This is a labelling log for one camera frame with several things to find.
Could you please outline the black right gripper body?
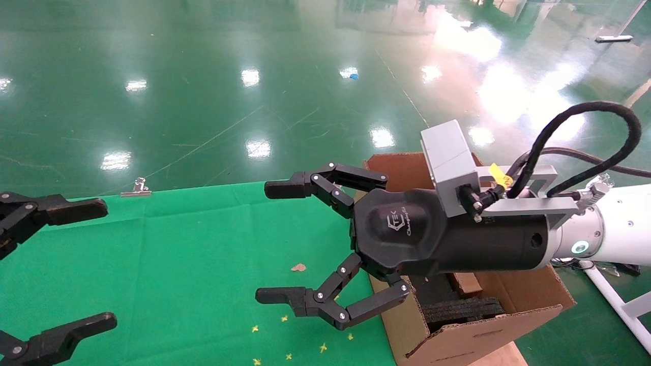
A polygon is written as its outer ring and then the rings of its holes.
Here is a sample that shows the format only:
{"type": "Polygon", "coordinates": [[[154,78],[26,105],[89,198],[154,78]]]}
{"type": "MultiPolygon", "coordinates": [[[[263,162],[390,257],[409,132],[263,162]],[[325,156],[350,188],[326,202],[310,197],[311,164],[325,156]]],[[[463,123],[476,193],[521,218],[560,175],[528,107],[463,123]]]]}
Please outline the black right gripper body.
{"type": "Polygon", "coordinates": [[[355,203],[351,229],[361,268],[375,278],[534,269],[549,236],[543,215],[449,218],[426,189],[372,190],[355,203]]]}

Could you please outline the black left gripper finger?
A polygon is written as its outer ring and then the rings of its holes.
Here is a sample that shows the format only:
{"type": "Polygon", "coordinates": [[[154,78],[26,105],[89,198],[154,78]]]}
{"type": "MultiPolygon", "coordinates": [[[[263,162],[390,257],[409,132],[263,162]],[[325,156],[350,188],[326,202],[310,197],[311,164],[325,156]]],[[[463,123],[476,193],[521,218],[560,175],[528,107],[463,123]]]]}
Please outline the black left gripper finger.
{"type": "Polygon", "coordinates": [[[117,327],[114,313],[100,313],[42,331],[23,341],[1,331],[1,365],[55,365],[70,359],[75,348],[117,327]]]}
{"type": "Polygon", "coordinates": [[[14,192],[1,196],[1,259],[14,252],[40,229],[104,218],[106,202],[100,198],[68,201],[60,194],[28,197],[14,192]]]}

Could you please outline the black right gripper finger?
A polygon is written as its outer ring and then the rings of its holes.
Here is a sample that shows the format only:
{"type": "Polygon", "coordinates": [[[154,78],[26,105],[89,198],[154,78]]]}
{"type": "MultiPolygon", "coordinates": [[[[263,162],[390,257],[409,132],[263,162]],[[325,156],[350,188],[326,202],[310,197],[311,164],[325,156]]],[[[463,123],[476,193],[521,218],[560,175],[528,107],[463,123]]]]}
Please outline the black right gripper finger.
{"type": "Polygon", "coordinates": [[[389,276],[388,287],[343,307],[336,296],[348,285],[360,269],[366,269],[362,257],[350,254],[316,290],[306,287],[275,287],[256,290],[260,304],[290,306],[296,317],[319,317],[337,330],[345,330],[400,305],[410,294],[410,285],[397,274],[389,276]]]}
{"type": "Polygon", "coordinates": [[[345,219],[353,217],[355,201],[343,191],[386,189],[388,174],[352,165],[329,163],[312,171],[297,171],[287,180],[264,183],[268,199],[302,199],[314,196],[345,219]]]}

